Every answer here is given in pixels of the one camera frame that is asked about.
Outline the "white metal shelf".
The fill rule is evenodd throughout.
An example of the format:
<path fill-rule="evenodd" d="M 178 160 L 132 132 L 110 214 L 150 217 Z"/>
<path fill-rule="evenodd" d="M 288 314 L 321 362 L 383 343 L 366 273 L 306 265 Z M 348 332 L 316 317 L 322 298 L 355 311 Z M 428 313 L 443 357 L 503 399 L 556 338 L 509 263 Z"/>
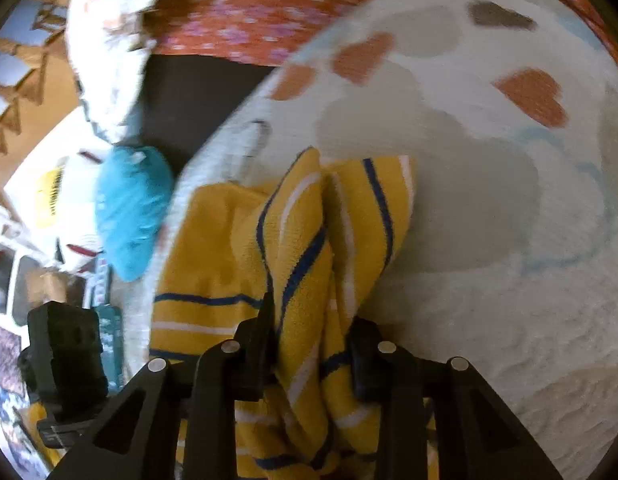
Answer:
<path fill-rule="evenodd" d="M 98 255 L 70 245 L 47 255 L 0 205 L 0 320 L 22 327 L 28 313 L 47 301 L 84 307 L 95 285 Z"/>

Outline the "white patterned pillow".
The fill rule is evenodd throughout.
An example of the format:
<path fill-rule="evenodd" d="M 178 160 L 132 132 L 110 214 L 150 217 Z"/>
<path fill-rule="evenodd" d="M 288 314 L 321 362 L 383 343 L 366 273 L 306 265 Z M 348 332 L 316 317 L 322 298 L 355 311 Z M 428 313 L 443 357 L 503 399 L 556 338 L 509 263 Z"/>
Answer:
<path fill-rule="evenodd" d="M 96 136 L 131 136 L 145 65 L 157 40 L 143 24 L 158 0 L 70 0 L 65 41 L 86 120 Z"/>

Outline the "yellow striped knit garment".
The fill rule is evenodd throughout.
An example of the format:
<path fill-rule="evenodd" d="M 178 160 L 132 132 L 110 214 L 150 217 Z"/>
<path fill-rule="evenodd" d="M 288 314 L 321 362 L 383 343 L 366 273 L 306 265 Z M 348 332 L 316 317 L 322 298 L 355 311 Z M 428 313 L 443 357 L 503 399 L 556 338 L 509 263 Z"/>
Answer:
<path fill-rule="evenodd" d="M 358 401 L 345 339 L 407 236 L 415 163 L 325 166 L 301 152 L 277 183 L 198 188 L 159 280 L 149 353 L 181 361 L 266 304 L 277 359 L 262 399 L 235 405 L 242 479 L 367 479 L 379 410 Z"/>

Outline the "white blanket with hearts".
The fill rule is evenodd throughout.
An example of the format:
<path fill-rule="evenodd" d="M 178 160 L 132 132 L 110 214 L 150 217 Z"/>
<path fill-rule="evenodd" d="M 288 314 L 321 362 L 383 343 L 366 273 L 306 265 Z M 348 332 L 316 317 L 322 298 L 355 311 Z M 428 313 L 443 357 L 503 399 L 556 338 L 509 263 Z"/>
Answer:
<path fill-rule="evenodd" d="M 406 154 L 405 245 L 364 313 L 422 358 L 472 361 L 566 479 L 618 436 L 618 66 L 560 0 L 367 0 L 278 70 L 152 61 L 146 140 L 181 172 L 165 236 L 128 302 L 152 295 L 198 186 L 325 159 Z"/>

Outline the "turquoise plush cushion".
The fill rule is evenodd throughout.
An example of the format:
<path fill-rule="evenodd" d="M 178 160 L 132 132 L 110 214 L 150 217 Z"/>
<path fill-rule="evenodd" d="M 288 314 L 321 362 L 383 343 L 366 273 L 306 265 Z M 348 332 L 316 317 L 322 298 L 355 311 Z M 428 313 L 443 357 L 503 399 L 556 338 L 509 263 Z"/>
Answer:
<path fill-rule="evenodd" d="M 95 227 L 120 280 L 133 282 L 146 271 L 174 190 L 167 159 L 152 146 L 116 145 L 100 165 Z"/>

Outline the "teal box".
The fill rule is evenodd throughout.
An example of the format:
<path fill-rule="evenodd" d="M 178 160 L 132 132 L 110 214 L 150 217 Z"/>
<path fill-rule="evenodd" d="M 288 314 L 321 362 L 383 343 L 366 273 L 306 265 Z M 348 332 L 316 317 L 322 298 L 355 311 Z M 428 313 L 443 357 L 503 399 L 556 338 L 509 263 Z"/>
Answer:
<path fill-rule="evenodd" d="M 108 392 L 115 394 L 123 388 L 123 326 L 121 310 L 110 304 L 94 308 L 98 316 L 98 330 L 102 344 L 103 370 L 107 379 Z"/>

